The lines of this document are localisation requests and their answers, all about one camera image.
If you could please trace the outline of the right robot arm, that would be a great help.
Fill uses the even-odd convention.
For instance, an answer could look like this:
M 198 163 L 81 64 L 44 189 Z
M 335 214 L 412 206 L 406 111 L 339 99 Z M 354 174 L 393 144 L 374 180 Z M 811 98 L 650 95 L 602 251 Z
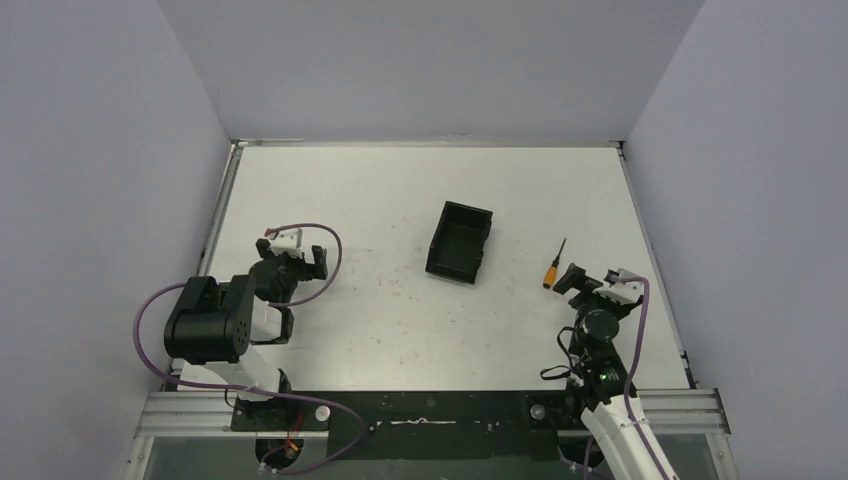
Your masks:
M 610 270 L 598 280 L 572 263 L 551 289 L 560 295 L 575 292 L 569 300 L 575 320 L 563 328 L 570 340 L 558 345 L 567 360 L 561 377 L 572 393 L 563 401 L 564 417 L 590 434 L 584 474 L 592 472 L 590 457 L 597 448 L 615 479 L 676 479 L 634 383 L 646 333 L 650 282 L 626 269 Z M 639 320 L 632 360 L 626 366 L 614 339 L 620 323 L 634 310 L 639 311 Z

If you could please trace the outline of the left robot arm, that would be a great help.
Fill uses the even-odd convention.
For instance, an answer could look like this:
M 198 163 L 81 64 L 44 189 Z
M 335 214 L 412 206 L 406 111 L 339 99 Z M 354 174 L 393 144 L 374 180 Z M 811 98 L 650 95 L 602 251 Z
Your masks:
M 242 386 L 241 401 L 259 403 L 257 417 L 273 431 L 289 428 L 297 404 L 289 396 L 286 374 L 260 355 L 259 345 L 286 344 L 295 317 L 287 304 L 302 282 L 328 278 L 327 250 L 311 247 L 305 258 L 301 240 L 260 238 L 259 260 L 246 274 L 220 283 L 212 276 L 190 278 L 165 325 L 166 352 Z

